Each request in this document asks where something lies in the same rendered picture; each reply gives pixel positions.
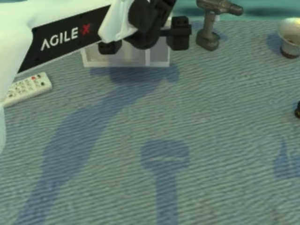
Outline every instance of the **remote control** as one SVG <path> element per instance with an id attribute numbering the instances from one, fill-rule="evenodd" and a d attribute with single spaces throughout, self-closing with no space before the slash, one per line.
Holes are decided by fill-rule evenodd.
<path id="1" fill-rule="evenodd" d="M 14 82 L 2 104 L 6 108 L 50 90 L 52 90 L 52 84 L 47 74 L 42 72 Z"/>

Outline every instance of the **teal background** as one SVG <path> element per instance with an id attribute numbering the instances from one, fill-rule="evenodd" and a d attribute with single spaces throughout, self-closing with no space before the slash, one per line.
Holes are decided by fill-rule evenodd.
<path id="1" fill-rule="evenodd" d="M 194 22 L 169 68 L 75 53 L 20 77 L 54 88 L 6 109 L 0 225 L 298 225 L 300 64 L 279 53 L 280 17 L 221 17 L 215 52 Z"/>

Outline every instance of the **white cup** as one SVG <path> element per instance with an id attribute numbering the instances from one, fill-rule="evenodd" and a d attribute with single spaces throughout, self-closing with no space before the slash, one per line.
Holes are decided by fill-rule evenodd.
<path id="1" fill-rule="evenodd" d="M 278 23 L 283 56 L 295 59 L 300 56 L 300 18 L 287 18 Z"/>

